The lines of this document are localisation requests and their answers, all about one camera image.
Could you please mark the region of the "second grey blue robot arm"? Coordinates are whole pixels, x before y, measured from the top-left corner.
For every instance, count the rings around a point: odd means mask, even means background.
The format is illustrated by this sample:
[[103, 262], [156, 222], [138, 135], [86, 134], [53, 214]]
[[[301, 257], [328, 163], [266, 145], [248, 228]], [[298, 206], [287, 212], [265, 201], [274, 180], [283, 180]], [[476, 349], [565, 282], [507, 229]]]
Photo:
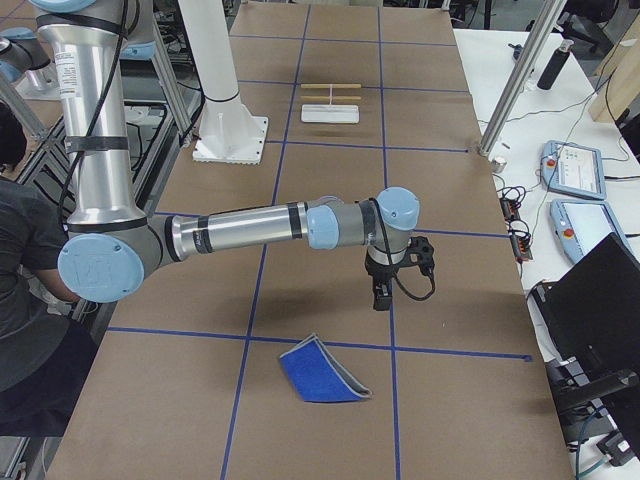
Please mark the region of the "second grey blue robot arm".
[[1, 31], [1, 73], [15, 83], [27, 72], [40, 71], [51, 64], [36, 34], [26, 27]]

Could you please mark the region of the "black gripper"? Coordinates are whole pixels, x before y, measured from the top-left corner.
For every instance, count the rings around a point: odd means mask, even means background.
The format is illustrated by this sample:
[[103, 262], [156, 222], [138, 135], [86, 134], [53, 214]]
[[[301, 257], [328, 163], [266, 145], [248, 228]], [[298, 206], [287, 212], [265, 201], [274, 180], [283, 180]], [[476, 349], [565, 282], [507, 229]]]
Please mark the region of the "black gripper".
[[399, 270], [406, 250], [392, 251], [390, 254], [378, 248], [368, 248], [365, 256], [365, 269], [372, 278], [375, 311], [389, 310], [393, 303], [391, 282], [393, 274]]

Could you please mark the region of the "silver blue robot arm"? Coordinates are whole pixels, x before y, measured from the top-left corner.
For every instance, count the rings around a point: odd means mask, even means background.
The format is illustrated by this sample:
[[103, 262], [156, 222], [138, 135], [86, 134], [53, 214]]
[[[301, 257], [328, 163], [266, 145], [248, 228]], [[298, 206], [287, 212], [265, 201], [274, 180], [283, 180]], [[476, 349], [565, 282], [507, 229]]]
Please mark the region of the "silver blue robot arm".
[[192, 255], [304, 239], [314, 249], [363, 245], [374, 308], [387, 310], [398, 272], [434, 274], [433, 247], [413, 231], [420, 203], [391, 187], [345, 203], [334, 197], [187, 218], [150, 217], [134, 200], [119, 59], [128, 47], [160, 50], [149, 1], [38, 1], [39, 33], [55, 54], [75, 192], [63, 282], [80, 297], [109, 303], [134, 293], [157, 269]]

